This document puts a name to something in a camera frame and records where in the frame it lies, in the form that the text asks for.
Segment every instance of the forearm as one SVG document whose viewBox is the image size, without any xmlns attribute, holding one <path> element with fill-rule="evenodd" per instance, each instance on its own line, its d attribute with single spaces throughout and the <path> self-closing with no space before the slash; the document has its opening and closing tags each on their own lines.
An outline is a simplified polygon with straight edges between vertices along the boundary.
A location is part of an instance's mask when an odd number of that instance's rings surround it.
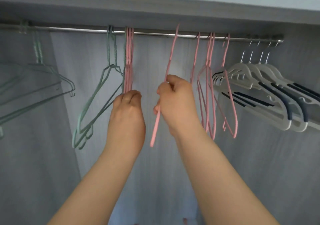
<svg viewBox="0 0 320 225">
<path fill-rule="evenodd" d="M 103 151 L 49 224 L 107 224 L 137 155 Z"/>
<path fill-rule="evenodd" d="M 207 224 L 278 224 L 201 126 L 176 141 Z"/>
</svg>

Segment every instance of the closet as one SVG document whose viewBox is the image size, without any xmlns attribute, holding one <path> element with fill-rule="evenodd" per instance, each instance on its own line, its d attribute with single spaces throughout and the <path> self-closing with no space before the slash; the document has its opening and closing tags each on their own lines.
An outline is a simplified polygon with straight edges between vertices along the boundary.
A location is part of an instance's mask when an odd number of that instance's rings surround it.
<svg viewBox="0 0 320 225">
<path fill-rule="evenodd" d="M 320 26 L 317 25 L 320 14 L 316 9 L 308 13 L 306 6 L 305 9 L 284 6 L 277 9 L 280 5 L 259 8 L 244 5 L 241 0 L 229 3 L 100 1 L 99 4 L 99 0 L 0 0 L 0 63 L 35 63 L 32 36 L 30 31 L 25 34 L 23 30 L 38 26 L 43 60 L 72 80 L 76 87 L 73 97 L 66 94 L 55 98 L 1 125 L 1 224 L 45 224 L 99 157 L 106 141 L 111 108 L 94 123 L 94 134 L 82 150 L 72 147 L 72 135 L 79 114 L 108 65 L 106 29 L 109 25 L 114 26 L 115 31 L 123 31 L 128 26 L 174 33 L 180 23 L 182 32 L 216 32 L 225 40 L 230 33 L 231 37 L 247 39 L 230 41 L 226 69 L 240 62 L 243 51 L 244 62 L 249 61 L 251 51 L 251 61 L 259 62 L 268 42 L 261 41 L 256 47 L 258 42 L 254 41 L 248 47 L 250 39 L 279 39 L 276 47 L 273 44 L 265 51 L 266 54 L 270 52 L 268 63 L 284 77 L 320 92 Z M 29 21 L 29 26 L 19 26 L 22 20 Z M 123 71 L 125 36 L 118 33 L 116 38 L 117 64 Z M 188 219 L 188 224 L 204 224 L 174 139 L 162 118 L 154 147 L 150 148 L 156 118 L 152 109 L 158 100 L 156 89 L 164 79 L 172 40 L 173 37 L 134 35 L 132 88 L 142 93 L 147 134 L 142 152 L 111 215 L 110 225 L 183 224 L 183 218 Z M 196 38 L 177 38 L 170 74 L 190 79 L 196 46 Z M 221 66 L 224 49 L 223 41 L 216 40 L 212 71 Z M 195 78 L 205 63 L 206 52 L 207 40 L 201 39 Z M 110 62 L 115 62 L 113 41 L 110 41 Z M 1 81 L 20 73 L 19 68 L 9 64 L 0 67 Z M 121 74 L 112 70 L 90 105 L 84 123 L 97 115 L 121 82 Z M 41 88 L 44 89 L 1 105 L 0 116 L 65 92 L 70 86 L 57 76 L 28 72 L 8 95 L 0 96 L 0 103 Z M 201 118 L 196 83 L 193 88 Z M 230 100 L 221 94 L 217 96 L 233 127 Z M 280 224 L 320 223 L 319 130 L 307 127 L 301 133 L 282 131 L 241 106 L 235 107 L 236 138 L 227 130 L 223 131 L 223 118 L 217 111 L 215 142 L 230 163 Z M 320 122 L 319 106 L 308 106 L 308 113 L 310 118 Z"/>
</svg>

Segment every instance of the person's left hand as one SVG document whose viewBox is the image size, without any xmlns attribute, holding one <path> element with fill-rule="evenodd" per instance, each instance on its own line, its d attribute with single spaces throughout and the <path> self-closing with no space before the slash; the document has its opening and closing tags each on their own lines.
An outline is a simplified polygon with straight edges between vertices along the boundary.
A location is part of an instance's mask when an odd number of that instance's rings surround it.
<svg viewBox="0 0 320 225">
<path fill-rule="evenodd" d="M 131 90 L 113 102 L 105 151 L 138 156 L 146 137 L 146 124 L 141 109 L 141 94 Z"/>
</svg>

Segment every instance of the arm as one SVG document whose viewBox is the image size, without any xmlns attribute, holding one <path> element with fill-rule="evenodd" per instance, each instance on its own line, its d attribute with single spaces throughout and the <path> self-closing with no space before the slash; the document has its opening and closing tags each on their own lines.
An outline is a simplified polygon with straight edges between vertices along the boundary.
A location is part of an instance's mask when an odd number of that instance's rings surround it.
<svg viewBox="0 0 320 225">
<path fill-rule="evenodd" d="M 192 86 L 168 75 L 154 108 L 167 122 L 207 224 L 278 224 L 202 128 Z"/>
<path fill-rule="evenodd" d="M 140 93 L 132 90 L 118 96 L 101 156 L 48 224 L 108 224 L 145 133 Z"/>
</svg>

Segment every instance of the closet rod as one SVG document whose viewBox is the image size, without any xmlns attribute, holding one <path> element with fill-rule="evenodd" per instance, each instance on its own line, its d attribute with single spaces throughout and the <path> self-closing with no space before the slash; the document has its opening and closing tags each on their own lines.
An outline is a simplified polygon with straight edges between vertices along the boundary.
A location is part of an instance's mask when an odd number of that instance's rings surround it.
<svg viewBox="0 0 320 225">
<path fill-rule="evenodd" d="M 62 25 L 62 24 L 34 24 L 30 23 L 28 26 L 29 29 L 36 29 L 40 31 L 49 31 L 49 32 L 86 32 L 86 33 L 106 33 L 106 26 L 88 26 L 88 25 Z M 19 30 L 25 31 L 25 27 L 21 26 L 18 23 L 10 23 L 10 24 L 0 24 L 0 29 L 11 29 L 11 30 Z M 124 34 L 124 27 L 113 27 L 113 33 L 122 35 Z M 174 30 L 155 30 L 155 29 L 134 29 L 135 35 L 147 35 L 147 36 L 163 36 L 163 37 L 174 37 Z M 208 38 L 210 33 L 202 32 L 200 35 L 200 39 Z M 198 32 L 186 32 L 179 31 L 179 38 L 196 38 L 198 36 Z M 226 41 L 227 40 L 226 33 L 216 33 L 215 40 L 218 41 Z M 280 44 L 283 42 L 283 35 L 249 35 L 249 34 L 232 34 L 230 37 L 230 41 L 246 41 L 246 42 L 267 42 L 267 43 L 275 43 Z"/>
</svg>

